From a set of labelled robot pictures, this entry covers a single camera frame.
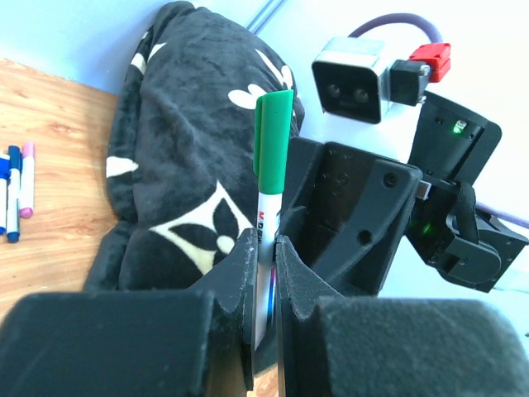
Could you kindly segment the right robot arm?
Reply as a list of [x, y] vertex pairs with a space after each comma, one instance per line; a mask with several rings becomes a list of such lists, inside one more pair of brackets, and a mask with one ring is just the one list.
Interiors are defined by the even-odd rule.
[[294, 138], [280, 231], [343, 295], [377, 295], [402, 238], [444, 280], [487, 293], [528, 243], [475, 197], [501, 136], [498, 124], [429, 93], [407, 162]]

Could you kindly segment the pink end marker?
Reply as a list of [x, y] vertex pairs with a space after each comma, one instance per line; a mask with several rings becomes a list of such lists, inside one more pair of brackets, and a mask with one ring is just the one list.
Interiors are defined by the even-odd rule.
[[31, 218], [35, 199], [36, 146], [33, 142], [23, 145], [21, 151], [21, 197], [20, 216]]

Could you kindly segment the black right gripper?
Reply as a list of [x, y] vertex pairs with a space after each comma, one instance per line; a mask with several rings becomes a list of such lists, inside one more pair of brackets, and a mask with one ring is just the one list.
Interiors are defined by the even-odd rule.
[[478, 209], [471, 184], [426, 177], [416, 201], [421, 180], [416, 166], [295, 137], [280, 232], [345, 296], [379, 294], [407, 225], [407, 239], [441, 278], [488, 293], [528, 239]]

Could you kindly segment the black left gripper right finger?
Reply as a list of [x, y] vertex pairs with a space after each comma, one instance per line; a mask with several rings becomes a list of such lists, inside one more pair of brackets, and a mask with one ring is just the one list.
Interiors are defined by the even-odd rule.
[[282, 396], [525, 396], [512, 324], [468, 299], [346, 298], [276, 245]]

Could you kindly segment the dark green cap marker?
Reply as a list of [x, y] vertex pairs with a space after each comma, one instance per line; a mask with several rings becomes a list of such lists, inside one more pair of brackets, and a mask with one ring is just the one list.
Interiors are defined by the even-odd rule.
[[285, 187], [293, 97], [292, 89], [267, 93], [257, 99], [255, 108], [253, 170], [258, 179], [255, 347], [265, 338], [274, 318], [274, 248]]

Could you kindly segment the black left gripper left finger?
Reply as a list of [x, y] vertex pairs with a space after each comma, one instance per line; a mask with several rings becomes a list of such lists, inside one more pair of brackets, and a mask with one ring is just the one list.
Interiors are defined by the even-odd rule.
[[243, 396], [253, 386], [257, 233], [183, 290], [40, 293], [1, 326], [4, 396]]

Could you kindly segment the dark blue marker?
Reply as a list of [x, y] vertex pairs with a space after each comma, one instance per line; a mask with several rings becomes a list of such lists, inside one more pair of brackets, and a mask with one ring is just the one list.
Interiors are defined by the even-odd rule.
[[21, 184], [21, 151], [18, 146], [8, 147], [9, 178], [7, 184], [7, 241], [20, 239], [19, 196]]

